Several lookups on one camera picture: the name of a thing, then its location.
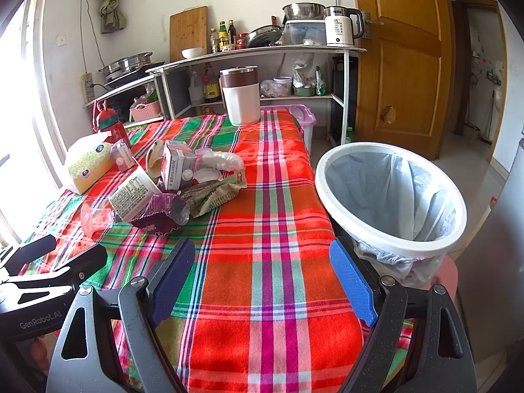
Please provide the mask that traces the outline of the white trash bin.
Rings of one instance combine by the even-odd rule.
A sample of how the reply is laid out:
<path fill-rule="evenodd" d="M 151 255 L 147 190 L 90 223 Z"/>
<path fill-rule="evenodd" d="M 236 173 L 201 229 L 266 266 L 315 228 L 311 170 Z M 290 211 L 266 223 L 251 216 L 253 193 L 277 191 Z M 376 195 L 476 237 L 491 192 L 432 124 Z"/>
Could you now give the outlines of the white trash bin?
<path fill-rule="evenodd" d="M 318 161 L 315 187 L 337 224 L 379 252 L 439 256 L 466 228 L 455 183 L 430 160 L 395 145 L 356 142 L 330 149 Z"/>

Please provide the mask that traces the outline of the red transparent plastic wrapper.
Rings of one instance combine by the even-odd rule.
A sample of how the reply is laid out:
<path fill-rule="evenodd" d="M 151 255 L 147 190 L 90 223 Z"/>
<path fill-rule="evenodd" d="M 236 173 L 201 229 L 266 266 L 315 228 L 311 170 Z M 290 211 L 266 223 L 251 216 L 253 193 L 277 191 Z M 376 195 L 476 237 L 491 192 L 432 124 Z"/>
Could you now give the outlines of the red transparent plastic wrapper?
<path fill-rule="evenodd" d="M 113 225 L 114 212 L 112 209 L 92 209 L 87 203 L 80 208 L 80 220 L 84 234 L 92 238 Z"/>

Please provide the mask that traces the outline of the purple foil snack wrapper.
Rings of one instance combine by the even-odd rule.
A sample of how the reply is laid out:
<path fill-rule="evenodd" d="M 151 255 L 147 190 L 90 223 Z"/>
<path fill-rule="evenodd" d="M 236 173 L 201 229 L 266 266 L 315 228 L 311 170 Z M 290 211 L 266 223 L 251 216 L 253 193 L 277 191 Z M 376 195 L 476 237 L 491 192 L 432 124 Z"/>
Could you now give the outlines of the purple foil snack wrapper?
<path fill-rule="evenodd" d="M 131 225 L 155 235 L 169 235 L 186 225 L 190 206 L 178 194 L 153 194 Z"/>

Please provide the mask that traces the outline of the small pink milk carton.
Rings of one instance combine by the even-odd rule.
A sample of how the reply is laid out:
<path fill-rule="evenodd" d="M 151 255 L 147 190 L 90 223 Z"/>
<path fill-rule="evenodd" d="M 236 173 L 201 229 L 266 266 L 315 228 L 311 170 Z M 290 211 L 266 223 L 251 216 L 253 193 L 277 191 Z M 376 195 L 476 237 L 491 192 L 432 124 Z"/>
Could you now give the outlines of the small pink milk carton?
<path fill-rule="evenodd" d="M 131 148 L 124 139 L 118 140 L 111 146 L 111 156 L 120 172 L 126 172 L 136 166 L 137 162 L 132 155 Z"/>

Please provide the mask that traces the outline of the banana peel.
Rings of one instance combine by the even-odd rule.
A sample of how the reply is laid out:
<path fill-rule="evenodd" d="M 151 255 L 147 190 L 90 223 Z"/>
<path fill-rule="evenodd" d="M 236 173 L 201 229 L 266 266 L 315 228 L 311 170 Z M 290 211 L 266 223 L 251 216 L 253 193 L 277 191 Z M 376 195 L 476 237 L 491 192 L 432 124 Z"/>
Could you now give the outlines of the banana peel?
<path fill-rule="evenodd" d="M 162 139 L 156 139 L 146 154 L 146 173 L 155 181 L 161 176 L 163 149 Z"/>

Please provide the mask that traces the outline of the green brown snack bag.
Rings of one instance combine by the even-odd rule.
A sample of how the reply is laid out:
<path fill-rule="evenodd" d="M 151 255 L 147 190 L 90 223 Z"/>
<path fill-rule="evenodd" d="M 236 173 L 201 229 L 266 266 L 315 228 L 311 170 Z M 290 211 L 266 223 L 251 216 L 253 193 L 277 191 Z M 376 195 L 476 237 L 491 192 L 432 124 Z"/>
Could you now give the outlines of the green brown snack bag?
<path fill-rule="evenodd" d="M 224 179 L 193 185 L 180 197 L 189 205 L 190 216 L 198 218 L 230 202 L 246 187 L 245 169 L 240 169 Z"/>

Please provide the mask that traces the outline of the pink white drink carton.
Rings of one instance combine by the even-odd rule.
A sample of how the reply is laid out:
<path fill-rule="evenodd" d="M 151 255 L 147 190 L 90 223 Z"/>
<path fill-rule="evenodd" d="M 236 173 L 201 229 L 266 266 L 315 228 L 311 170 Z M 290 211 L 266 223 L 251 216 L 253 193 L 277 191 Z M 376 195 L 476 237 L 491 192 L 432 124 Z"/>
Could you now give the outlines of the pink white drink carton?
<path fill-rule="evenodd" d="M 164 144 L 161 179 L 166 191 L 177 192 L 192 185 L 197 156 L 186 142 L 174 139 Z"/>

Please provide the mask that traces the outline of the red green kids bottle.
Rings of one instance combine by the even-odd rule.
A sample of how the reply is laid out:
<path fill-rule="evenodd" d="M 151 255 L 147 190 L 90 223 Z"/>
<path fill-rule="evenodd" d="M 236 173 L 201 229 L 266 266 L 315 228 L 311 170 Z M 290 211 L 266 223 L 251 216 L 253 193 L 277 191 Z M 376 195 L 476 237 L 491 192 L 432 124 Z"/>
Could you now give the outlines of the red green kids bottle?
<path fill-rule="evenodd" d="M 92 129 L 95 132 L 107 133 L 108 136 L 105 139 L 107 143 L 116 144 L 122 140 L 128 147 L 131 146 L 118 113 L 107 105 L 106 100 L 95 100 L 93 103 Z"/>

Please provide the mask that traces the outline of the pink woven basket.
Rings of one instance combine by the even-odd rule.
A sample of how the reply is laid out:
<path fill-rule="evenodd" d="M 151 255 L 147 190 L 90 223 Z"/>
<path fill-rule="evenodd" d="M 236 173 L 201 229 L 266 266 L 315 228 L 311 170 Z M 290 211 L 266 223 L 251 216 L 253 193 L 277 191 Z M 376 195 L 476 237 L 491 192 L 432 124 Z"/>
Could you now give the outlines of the pink woven basket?
<path fill-rule="evenodd" d="M 136 103 L 130 108 L 130 115 L 134 122 L 142 122 L 162 116 L 162 109 L 158 101 Z"/>

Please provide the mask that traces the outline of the plaid red green tablecloth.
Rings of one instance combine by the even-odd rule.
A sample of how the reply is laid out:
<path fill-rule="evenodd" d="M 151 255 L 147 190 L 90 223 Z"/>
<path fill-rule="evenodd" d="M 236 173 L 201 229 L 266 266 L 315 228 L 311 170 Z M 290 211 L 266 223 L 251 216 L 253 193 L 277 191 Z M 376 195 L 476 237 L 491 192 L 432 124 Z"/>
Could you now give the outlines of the plaid red green tablecloth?
<path fill-rule="evenodd" d="M 223 115 L 157 122 L 129 133 L 139 162 L 157 140 L 176 139 L 242 157 L 247 185 L 230 202 L 168 236 L 115 223 L 86 236 L 79 209 L 108 206 L 124 181 L 110 169 L 86 194 L 65 192 L 35 227 L 56 249 L 26 267 L 55 269 L 97 242 L 106 266 L 89 280 L 120 288 L 165 258 L 178 239 L 196 261 L 171 316 L 157 328 L 191 392 L 335 392 L 368 331 L 356 319 L 328 260 L 334 238 L 313 181 L 300 127 L 286 111 L 265 111 L 235 127 Z"/>

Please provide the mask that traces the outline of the steel steamer pot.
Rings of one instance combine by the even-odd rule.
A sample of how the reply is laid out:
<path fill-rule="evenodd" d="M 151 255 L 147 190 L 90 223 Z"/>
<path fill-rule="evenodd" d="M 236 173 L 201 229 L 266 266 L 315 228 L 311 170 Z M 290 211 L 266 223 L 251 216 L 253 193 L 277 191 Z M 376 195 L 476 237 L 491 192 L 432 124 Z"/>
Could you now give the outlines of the steel steamer pot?
<path fill-rule="evenodd" d="M 129 74 L 143 66 L 150 65 L 152 55 L 152 51 L 146 51 L 125 57 L 103 66 L 99 72 L 104 75 L 106 82 L 109 83 L 122 75 Z"/>

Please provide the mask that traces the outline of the white ceramic bowl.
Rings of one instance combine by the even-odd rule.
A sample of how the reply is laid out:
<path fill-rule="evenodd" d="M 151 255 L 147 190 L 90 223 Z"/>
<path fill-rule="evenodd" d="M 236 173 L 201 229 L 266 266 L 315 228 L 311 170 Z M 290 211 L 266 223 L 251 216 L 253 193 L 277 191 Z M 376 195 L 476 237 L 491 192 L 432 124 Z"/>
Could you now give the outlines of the white ceramic bowl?
<path fill-rule="evenodd" d="M 181 51 L 181 55 L 186 60 L 192 60 L 194 58 L 200 57 L 203 54 L 202 47 L 193 47 L 187 48 Z"/>

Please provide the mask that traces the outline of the dark sauce bottle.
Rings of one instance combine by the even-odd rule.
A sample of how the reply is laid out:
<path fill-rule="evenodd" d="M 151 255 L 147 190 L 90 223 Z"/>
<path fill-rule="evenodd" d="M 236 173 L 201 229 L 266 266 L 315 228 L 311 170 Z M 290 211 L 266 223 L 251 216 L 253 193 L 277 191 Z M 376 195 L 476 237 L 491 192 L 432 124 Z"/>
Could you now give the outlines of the dark sauce bottle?
<path fill-rule="evenodd" d="M 228 20 L 228 36 L 229 36 L 229 43 L 230 45 L 236 45 L 236 36 L 237 36 L 237 32 L 236 32 L 236 28 L 234 26 L 234 21 L 233 20 Z"/>

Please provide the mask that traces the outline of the plastic bag of groceries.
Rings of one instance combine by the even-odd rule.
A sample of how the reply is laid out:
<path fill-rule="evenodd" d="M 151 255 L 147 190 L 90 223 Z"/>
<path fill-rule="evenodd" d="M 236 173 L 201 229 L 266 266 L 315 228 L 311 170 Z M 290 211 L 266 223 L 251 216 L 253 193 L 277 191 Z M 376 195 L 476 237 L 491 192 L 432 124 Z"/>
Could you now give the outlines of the plastic bag of groceries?
<path fill-rule="evenodd" d="M 301 97 L 325 96 L 327 84 L 312 53 L 302 53 L 293 64 L 292 91 Z"/>

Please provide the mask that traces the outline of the white electric kettle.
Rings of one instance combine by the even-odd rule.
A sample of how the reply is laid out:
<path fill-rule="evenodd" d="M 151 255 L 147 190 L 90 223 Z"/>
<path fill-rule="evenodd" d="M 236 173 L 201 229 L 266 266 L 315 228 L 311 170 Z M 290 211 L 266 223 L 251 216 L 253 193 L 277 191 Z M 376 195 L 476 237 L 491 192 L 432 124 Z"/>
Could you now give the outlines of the white electric kettle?
<path fill-rule="evenodd" d="M 355 8 L 330 5 L 325 8 L 325 29 L 328 46 L 353 46 L 363 36 L 362 12 Z"/>

